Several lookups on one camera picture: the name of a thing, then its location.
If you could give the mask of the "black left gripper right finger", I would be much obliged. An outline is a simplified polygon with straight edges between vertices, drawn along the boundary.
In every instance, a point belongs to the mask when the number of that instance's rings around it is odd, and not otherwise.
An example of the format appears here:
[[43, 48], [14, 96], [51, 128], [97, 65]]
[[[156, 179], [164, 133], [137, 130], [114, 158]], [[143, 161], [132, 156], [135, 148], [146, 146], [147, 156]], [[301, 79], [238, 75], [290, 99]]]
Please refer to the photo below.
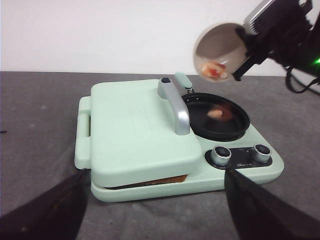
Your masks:
[[224, 187], [241, 240], [318, 240], [320, 222], [287, 204], [235, 169], [227, 169]]

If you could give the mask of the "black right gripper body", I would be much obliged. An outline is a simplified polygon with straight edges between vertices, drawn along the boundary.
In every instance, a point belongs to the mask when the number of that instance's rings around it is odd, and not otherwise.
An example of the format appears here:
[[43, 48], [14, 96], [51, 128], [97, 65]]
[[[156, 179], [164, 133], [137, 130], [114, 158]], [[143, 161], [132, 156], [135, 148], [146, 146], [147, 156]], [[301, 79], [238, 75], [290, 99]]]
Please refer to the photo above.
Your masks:
[[262, 55], [283, 67], [319, 75], [320, 21], [311, 24], [307, 14], [296, 9], [267, 33], [252, 35], [252, 46], [246, 46], [246, 57]]

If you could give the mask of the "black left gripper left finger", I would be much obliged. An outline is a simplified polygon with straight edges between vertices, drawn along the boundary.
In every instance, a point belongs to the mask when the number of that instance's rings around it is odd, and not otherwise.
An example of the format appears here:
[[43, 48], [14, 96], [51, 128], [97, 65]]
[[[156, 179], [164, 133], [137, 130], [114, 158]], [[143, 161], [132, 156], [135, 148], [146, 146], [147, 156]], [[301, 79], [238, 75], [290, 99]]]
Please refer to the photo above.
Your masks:
[[75, 240], [90, 193], [89, 170], [78, 170], [0, 218], [2, 240]]

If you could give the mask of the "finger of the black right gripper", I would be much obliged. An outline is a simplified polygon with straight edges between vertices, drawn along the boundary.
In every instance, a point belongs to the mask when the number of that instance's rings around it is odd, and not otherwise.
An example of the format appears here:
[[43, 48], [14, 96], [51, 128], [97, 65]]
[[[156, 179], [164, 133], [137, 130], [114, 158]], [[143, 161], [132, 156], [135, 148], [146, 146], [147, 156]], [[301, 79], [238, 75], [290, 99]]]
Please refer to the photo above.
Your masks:
[[235, 32], [243, 41], [246, 47], [251, 47], [253, 45], [253, 36], [251, 34], [246, 33], [246, 30], [243, 26], [237, 26], [235, 28]]
[[260, 65], [265, 61], [264, 55], [248, 56], [233, 72], [232, 76], [235, 81], [240, 82], [241, 77], [248, 72], [254, 65]]

